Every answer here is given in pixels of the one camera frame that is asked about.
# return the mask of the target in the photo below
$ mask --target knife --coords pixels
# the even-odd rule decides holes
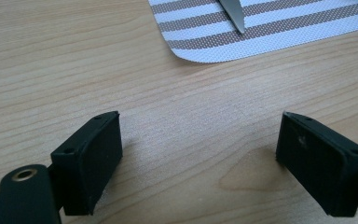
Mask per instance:
[[[231,18],[231,21],[234,23],[234,26],[237,28],[237,30],[241,34],[244,34],[245,22],[243,19],[245,18],[245,14],[243,14],[240,0],[219,0],[219,2],[228,16]]]

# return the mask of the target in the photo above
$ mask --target light wood surface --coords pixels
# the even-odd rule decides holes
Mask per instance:
[[[124,157],[94,216],[63,223],[358,223],[274,156],[284,110],[358,143],[358,32],[198,64],[145,0],[0,0],[0,179],[112,110]]]

